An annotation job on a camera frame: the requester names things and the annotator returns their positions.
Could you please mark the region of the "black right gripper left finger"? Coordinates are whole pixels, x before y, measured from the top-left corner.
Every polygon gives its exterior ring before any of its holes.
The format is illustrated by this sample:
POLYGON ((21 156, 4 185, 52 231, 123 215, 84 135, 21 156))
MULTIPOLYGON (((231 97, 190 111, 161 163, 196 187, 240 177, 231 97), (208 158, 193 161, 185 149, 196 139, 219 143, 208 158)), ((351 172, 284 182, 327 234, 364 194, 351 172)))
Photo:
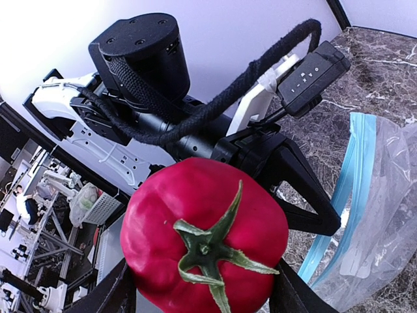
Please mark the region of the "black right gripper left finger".
POLYGON ((112 313, 136 311, 136 287, 122 259, 94 290, 64 312, 112 313))

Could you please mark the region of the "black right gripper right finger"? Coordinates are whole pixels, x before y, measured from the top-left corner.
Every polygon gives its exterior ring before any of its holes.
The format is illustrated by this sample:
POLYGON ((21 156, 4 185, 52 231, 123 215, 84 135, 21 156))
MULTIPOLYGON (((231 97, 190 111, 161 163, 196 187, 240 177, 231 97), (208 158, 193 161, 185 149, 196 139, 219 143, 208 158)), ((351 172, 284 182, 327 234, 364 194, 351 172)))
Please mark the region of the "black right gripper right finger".
POLYGON ((281 259, 276 269, 269 309, 273 313, 337 313, 324 302, 291 268, 281 259))

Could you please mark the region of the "red tomato with stem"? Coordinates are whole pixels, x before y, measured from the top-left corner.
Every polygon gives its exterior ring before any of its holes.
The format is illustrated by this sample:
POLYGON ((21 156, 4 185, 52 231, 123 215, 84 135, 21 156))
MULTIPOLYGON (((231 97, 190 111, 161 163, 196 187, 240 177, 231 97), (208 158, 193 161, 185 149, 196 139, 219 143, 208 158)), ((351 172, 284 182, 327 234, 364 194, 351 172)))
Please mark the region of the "red tomato with stem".
POLYGON ((288 237, 283 209, 248 174, 188 158, 132 195, 121 247, 136 288, 163 312, 257 312, 288 237))

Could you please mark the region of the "clear zip bag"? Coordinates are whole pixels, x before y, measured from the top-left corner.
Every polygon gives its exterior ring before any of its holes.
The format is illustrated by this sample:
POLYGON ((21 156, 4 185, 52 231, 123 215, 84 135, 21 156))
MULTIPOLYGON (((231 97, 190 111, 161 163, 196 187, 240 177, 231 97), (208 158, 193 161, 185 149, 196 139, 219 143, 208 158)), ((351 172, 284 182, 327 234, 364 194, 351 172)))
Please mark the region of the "clear zip bag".
POLYGON ((315 238, 298 274, 346 312, 391 283, 416 252, 416 125, 352 113, 331 203, 340 229, 315 238))

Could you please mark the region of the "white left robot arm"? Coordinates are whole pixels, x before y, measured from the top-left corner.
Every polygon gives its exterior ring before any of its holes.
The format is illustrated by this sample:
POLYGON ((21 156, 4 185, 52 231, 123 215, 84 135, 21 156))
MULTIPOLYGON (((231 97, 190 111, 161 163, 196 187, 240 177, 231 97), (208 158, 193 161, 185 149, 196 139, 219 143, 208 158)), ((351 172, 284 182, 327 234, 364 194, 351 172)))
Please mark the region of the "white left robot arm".
POLYGON ((163 12, 118 20, 89 44, 96 71, 65 79, 52 70, 26 100, 26 110, 56 139, 86 128, 84 147, 102 154, 106 143, 132 140, 160 147, 174 160, 200 157, 238 168, 269 194, 289 183, 311 205, 285 200, 293 230, 333 235, 341 219, 297 144, 278 121, 299 118, 350 64, 308 19, 273 44, 229 87, 204 104, 191 97, 176 18, 163 12))

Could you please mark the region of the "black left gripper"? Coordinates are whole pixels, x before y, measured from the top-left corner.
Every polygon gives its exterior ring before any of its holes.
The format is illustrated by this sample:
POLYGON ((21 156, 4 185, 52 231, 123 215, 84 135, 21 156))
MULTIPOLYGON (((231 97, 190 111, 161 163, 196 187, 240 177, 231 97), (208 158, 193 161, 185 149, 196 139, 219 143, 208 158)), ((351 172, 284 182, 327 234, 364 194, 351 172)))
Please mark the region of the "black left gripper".
POLYGON ((297 144, 280 133, 280 128, 248 128, 223 137, 213 149, 213 159, 237 168, 271 192, 282 182, 291 185, 314 212, 301 209, 277 196, 291 230, 333 235, 341 218, 297 144))

